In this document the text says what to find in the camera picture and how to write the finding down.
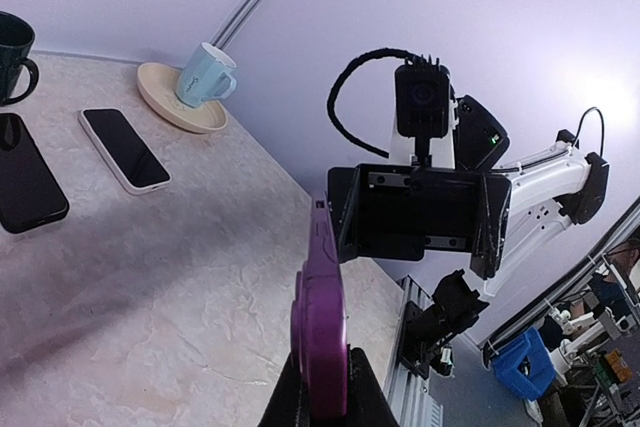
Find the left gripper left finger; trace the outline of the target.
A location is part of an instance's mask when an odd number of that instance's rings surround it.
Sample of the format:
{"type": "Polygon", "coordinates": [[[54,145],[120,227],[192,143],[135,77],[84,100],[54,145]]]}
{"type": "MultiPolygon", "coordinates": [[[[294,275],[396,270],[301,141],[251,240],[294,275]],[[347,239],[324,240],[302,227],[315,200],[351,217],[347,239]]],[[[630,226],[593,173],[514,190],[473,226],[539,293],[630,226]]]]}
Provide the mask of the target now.
{"type": "Polygon", "coordinates": [[[259,422],[259,427],[309,425],[310,413],[306,387],[294,356],[290,353],[259,422]]]}

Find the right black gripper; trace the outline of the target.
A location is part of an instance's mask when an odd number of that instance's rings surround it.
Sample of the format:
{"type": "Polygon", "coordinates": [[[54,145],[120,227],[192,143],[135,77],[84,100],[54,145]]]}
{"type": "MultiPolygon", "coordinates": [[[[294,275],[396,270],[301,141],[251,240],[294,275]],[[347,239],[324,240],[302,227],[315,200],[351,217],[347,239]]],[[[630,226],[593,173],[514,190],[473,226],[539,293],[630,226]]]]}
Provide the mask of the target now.
{"type": "Polygon", "coordinates": [[[360,164],[331,168],[327,187],[342,262],[437,250],[471,254],[482,280],[499,269],[512,192],[503,175],[360,164]]]}

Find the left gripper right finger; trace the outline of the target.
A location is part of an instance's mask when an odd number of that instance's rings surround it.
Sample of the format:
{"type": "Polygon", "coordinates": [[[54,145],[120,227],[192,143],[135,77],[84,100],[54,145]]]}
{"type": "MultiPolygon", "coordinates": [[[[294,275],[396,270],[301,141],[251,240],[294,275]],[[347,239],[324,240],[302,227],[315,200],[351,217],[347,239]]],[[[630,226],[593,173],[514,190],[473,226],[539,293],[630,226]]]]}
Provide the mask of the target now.
{"type": "Polygon", "coordinates": [[[363,349],[349,351],[346,426],[398,427],[363,349]]]}

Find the black phone case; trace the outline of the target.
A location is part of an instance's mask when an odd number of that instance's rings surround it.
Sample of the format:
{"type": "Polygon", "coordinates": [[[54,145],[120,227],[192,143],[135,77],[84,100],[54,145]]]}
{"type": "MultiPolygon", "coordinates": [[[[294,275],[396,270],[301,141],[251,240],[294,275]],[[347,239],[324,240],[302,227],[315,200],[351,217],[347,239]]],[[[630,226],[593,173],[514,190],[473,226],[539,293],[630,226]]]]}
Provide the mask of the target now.
{"type": "Polygon", "coordinates": [[[69,202],[22,118],[1,114],[1,226],[11,234],[60,221],[69,202]]]}

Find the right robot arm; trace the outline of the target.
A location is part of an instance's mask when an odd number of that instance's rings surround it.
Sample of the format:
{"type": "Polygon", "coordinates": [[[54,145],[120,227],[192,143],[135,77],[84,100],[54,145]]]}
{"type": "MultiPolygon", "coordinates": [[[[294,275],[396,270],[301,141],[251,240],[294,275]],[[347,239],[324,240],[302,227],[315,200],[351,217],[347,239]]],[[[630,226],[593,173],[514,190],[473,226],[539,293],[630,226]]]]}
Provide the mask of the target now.
{"type": "Polygon", "coordinates": [[[418,261],[461,252],[494,297],[518,266],[600,209],[609,167],[560,131],[548,149],[506,167],[506,133],[473,98],[401,101],[383,164],[328,175],[329,242],[336,257],[418,261]]]}

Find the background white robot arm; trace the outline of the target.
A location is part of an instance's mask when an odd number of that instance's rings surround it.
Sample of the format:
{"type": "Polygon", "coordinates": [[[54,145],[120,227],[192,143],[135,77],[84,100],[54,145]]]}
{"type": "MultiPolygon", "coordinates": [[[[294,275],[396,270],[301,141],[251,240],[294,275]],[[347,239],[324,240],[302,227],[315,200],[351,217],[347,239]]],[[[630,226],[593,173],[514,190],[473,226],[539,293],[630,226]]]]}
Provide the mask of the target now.
{"type": "Polygon", "coordinates": [[[552,307],[548,315],[561,328],[562,333],[568,336],[568,339],[563,339],[560,346],[549,353],[558,377],[563,377],[582,354],[593,350],[595,342],[601,336],[616,340],[630,335],[639,327],[639,315],[635,310],[630,315],[616,317],[609,307],[604,307],[571,318],[568,311],[552,307]]]}

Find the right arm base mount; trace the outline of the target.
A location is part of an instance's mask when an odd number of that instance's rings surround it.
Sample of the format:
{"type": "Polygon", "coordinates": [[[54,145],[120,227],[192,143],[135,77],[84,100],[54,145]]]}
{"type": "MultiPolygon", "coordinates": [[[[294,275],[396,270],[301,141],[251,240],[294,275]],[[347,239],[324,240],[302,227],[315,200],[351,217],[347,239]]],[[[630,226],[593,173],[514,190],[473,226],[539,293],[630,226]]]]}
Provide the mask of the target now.
{"type": "Polygon", "coordinates": [[[451,340],[472,327],[489,306],[469,287],[464,274],[459,269],[443,277],[426,309],[414,301],[405,305],[398,360],[422,379],[427,379],[431,370],[444,377],[451,374],[451,340]]]}

